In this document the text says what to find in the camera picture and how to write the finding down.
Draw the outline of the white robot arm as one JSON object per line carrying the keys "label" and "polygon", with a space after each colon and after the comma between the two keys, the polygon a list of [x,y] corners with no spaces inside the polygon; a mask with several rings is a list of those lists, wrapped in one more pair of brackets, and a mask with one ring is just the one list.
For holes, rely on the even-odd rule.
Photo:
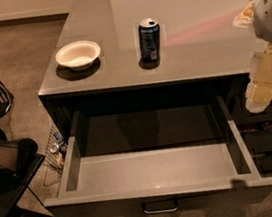
{"label": "white robot arm", "polygon": [[252,113],[263,112],[272,101],[272,0],[253,0],[233,24],[252,26],[256,37],[268,43],[264,51],[255,52],[251,59],[245,93],[246,109]]}

